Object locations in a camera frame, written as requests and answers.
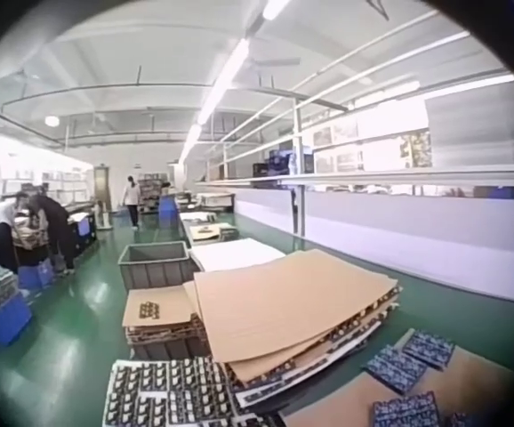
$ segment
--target green floor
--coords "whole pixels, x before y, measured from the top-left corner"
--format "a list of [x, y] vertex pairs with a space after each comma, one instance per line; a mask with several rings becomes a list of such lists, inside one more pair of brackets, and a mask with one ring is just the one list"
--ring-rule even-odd
[[[314, 247], [243, 217], [233, 221], [245, 237], [256, 238], [283, 252]], [[77, 266], [36, 298], [34, 319], [20, 339], [0, 348], [0, 414], [17, 426], [98, 426], [110, 366], [129, 357], [121, 320], [125, 290], [116, 260], [125, 245], [176, 239], [146, 217], [133, 232], [116, 222], [100, 234]], [[514, 369], [514, 303], [466, 294], [366, 262], [346, 259], [399, 279], [405, 289], [401, 308], [370, 341], [366, 350], [302, 396], [287, 412], [322, 398], [357, 375], [384, 343], [392, 343], [409, 327], [449, 336], [459, 345]]]

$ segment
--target dark pants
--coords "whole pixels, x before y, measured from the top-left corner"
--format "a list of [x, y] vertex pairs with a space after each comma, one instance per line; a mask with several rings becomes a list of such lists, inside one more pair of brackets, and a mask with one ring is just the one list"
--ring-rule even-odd
[[131, 215], [131, 222], [133, 223], [133, 227], [138, 227], [139, 225], [139, 207], [137, 205], [127, 205], [129, 209], [129, 214]]
[[74, 241], [68, 221], [49, 222], [47, 229], [50, 236], [50, 250], [52, 254], [57, 255], [58, 252], [61, 252], [66, 268], [73, 270]]
[[12, 227], [5, 222], [0, 222], [0, 266], [18, 274], [18, 261], [12, 242]]

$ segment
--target white ceiling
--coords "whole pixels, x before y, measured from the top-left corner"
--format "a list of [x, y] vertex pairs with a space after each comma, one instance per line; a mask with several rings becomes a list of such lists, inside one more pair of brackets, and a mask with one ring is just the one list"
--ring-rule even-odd
[[[236, 83], [290, 90], [329, 62], [430, 10], [414, 0], [384, 0], [383, 4], [389, 21], [365, 0], [293, 0], [252, 40], [250, 59]], [[56, 140], [64, 138], [66, 123], [71, 123], [70, 146], [183, 140], [209, 89], [164, 85], [211, 85], [263, 5], [262, 0], [143, 0], [105, 12], [48, 44], [17, 73], [0, 78], [0, 111]], [[446, 18], [434, 17], [370, 47], [297, 92], [317, 93], [358, 71], [459, 31]], [[289, 65], [263, 63], [271, 60]], [[326, 99], [342, 103], [399, 77], [430, 81], [440, 74], [439, 68], [449, 67], [446, 74], [451, 78], [500, 66], [468, 38], [386, 68]], [[136, 85], [139, 70], [140, 84], [150, 85]], [[97, 85], [127, 86], [73, 90]], [[262, 93], [229, 91], [214, 118], [216, 139], [273, 99]], [[286, 111], [291, 105], [291, 99], [279, 102], [261, 119]], [[303, 115], [323, 109], [308, 106]], [[60, 117], [61, 126], [45, 126], [48, 115]], [[261, 140], [269, 141], [289, 126], [290, 115], [264, 132]], [[23, 138], [28, 135], [18, 133], [2, 120], [0, 129]], [[210, 139], [209, 131], [208, 125], [202, 139]]]

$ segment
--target person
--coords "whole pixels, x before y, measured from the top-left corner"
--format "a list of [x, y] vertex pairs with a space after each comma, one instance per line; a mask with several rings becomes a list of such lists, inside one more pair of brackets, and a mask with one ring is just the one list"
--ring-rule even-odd
[[28, 204], [28, 194], [16, 193], [0, 202], [0, 266], [18, 274], [18, 261], [12, 242], [12, 229], [16, 229], [16, 213]]
[[65, 274], [73, 274], [75, 271], [73, 262], [75, 251], [73, 236], [68, 224], [68, 211], [51, 197], [46, 196], [43, 188], [40, 189], [39, 194], [30, 198], [28, 205], [32, 212], [37, 213], [40, 209], [44, 211], [47, 220], [50, 251], [52, 255], [56, 256], [61, 252], [65, 261]]
[[129, 210], [131, 215], [131, 222], [133, 223], [133, 230], [139, 228], [139, 201], [141, 200], [141, 188], [134, 182], [134, 178], [129, 176], [127, 178], [128, 184], [124, 187], [123, 205]]

